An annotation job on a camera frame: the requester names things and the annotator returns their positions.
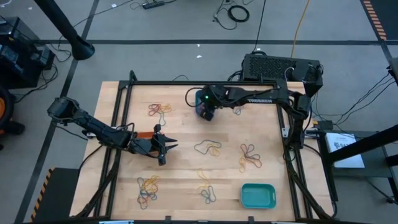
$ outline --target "floor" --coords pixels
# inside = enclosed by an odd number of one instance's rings
[[[76,24],[87,18],[90,11],[100,12],[124,1],[56,2],[70,22]],[[224,30],[212,22],[212,15],[220,3],[178,0],[151,10],[141,7],[132,10],[131,7],[138,4],[129,7],[129,2],[76,26],[83,38],[95,43],[94,56],[79,62],[71,58],[56,63],[58,78],[47,89],[29,95],[16,105],[15,120],[26,125],[25,133],[1,139],[5,145],[0,152],[1,223],[27,222],[47,170],[52,167],[78,168],[82,161],[86,142],[59,129],[53,135],[49,131],[50,118],[46,109],[61,92],[78,100],[84,110],[93,113],[101,82],[127,80],[130,70],[135,71],[139,80],[171,80],[177,75],[186,75],[190,80],[226,80],[240,68],[244,54],[253,50],[263,1],[257,0],[246,6],[250,19],[238,24],[235,30]],[[380,36],[370,23],[364,5],[360,0],[316,0],[309,4],[297,36],[299,41],[294,57],[319,60],[325,67],[324,86],[318,101],[320,113],[346,111],[386,75],[386,55],[398,57],[397,42],[388,39],[388,34],[387,41],[380,45]],[[267,0],[257,48],[268,55],[289,57],[304,7],[305,0]],[[0,7],[0,15],[19,16],[41,39],[56,43],[60,37],[33,0],[13,0]],[[225,26],[233,26],[224,11],[220,21]],[[62,43],[62,49],[69,48],[66,42]],[[61,52],[57,55],[61,59],[66,57]],[[351,115],[341,127],[377,131],[397,124],[394,108],[398,107],[398,101],[393,97],[397,94],[398,88],[390,86],[370,106]],[[80,131],[75,125],[68,129],[76,133]],[[48,148],[43,147],[44,142],[50,140],[45,139],[46,136],[52,136]],[[387,146],[389,155],[396,154],[396,150],[397,145]],[[43,159],[42,166],[36,165],[38,158]],[[387,180],[372,181],[391,194]],[[339,219],[394,223],[398,218],[398,207],[385,203],[365,181],[336,178],[336,187]],[[27,206],[20,208],[22,200]]]

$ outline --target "white paper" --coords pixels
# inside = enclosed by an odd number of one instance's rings
[[[338,133],[326,133],[326,141],[328,143],[329,152],[334,152],[356,142],[353,134]],[[337,161],[334,166],[337,168],[365,168],[361,155],[355,155],[353,157]]]

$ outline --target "power strip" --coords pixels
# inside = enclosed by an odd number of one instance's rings
[[[154,7],[159,7],[159,6],[164,6],[164,1],[157,1],[157,2],[152,2],[152,3],[142,4],[142,7],[144,9],[152,9]]]

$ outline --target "white cable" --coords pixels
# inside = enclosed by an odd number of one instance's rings
[[[285,80],[286,80],[286,81],[287,81],[286,72],[287,72],[287,70],[290,69],[290,68],[291,68],[292,70],[294,70],[294,67],[286,68],[286,70],[285,70]]]
[[[7,5],[10,4],[11,2],[12,2],[12,0],[8,1],[7,3],[0,4],[0,7],[7,6]]]

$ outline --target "yellow cable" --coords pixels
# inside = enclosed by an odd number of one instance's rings
[[[307,11],[308,5],[310,4],[310,1],[311,1],[311,0],[307,0],[307,3],[306,3],[306,5],[305,5],[304,11],[303,11],[303,14],[301,15],[301,18],[300,18],[300,22],[298,22],[298,26],[297,26],[297,29],[296,29],[296,33],[294,34],[292,54],[290,55],[291,58],[293,57],[293,54],[294,54],[294,47],[296,46],[297,33],[299,32],[299,29],[300,29],[300,26],[301,26],[301,22],[302,22],[303,19],[304,19],[304,15],[305,15],[305,12]]]

